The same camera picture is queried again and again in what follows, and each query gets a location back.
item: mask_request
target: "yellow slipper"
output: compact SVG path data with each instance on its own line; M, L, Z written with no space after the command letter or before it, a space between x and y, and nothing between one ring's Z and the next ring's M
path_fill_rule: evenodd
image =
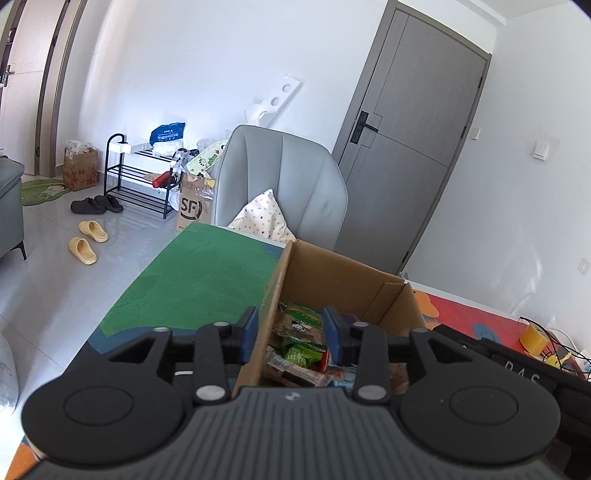
M86 265L92 265L96 262L96 254L90 248L86 238L75 236L70 240L70 252Z
M80 232L88 235L100 244L109 239L107 232L105 232L98 222L95 222L94 220L91 220L90 222L81 222L80 225L78 225L78 228L80 229Z

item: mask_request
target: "rack shelf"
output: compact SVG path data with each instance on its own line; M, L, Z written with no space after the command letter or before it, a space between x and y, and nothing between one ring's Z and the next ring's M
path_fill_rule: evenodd
M174 182L173 177L173 169L170 167L170 178L165 186L162 187L163 190L166 191L165 199L161 199L158 196L150 195L145 192L141 192L139 190L134 190L133 188L125 187L122 184L123 179L133 180L135 182L144 183L146 185L152 186L152 182L145 179L145 175L148 173L152 173L148 170L143 170L142 168L133 167L131 165L125 164L125 153L119 154L119 162L115 165L109 167L109 153L111 142L120 137L121 141L119 143L124 144L126 143L126 137L124 134L115 134L112 135L109 140L107 141L107 148L105 154L105 185L104 185L104 192L105 195L111 194L117 197L119 200L123 200L124 202L132 203L134 205L138 205L142 208L147 210L151 210L153 212L162 213L163 218L165 219L170 212L173 211L170 202L168 201L170 198L170 190L175 188L178 183ZM163 155L155 155L152 150L142 150L138 152L134 152L133 155L141 155L143 157L149 157L156 160L161 160L166 162L167 164L171 164L173 161L172 157L166 157ZM117 184L112 187L108 188L107 179L109 177L109 173L116 174Z

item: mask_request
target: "green table mat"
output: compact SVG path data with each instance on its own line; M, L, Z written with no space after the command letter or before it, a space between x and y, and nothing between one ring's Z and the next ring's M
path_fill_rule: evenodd
M121 295L100 324L107 337L135 327L195 330L260 307L282 249L192 223Z

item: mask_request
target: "ceiling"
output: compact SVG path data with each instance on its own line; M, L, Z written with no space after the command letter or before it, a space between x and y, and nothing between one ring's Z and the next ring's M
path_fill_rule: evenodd
M482 0L507 20L520 17L536 10L568 3L569 0Z

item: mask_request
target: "gray leather chair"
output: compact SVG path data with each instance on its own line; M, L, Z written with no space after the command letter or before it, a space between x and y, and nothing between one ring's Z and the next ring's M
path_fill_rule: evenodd
M214 225L228 226L255 197L273 189L292 233L333 250L347 210L339 167L322 145L266 128L234 130L220 161Z
M0 157L0 257L19 248L23 259L27 259L21 196L24 171L20 163Z

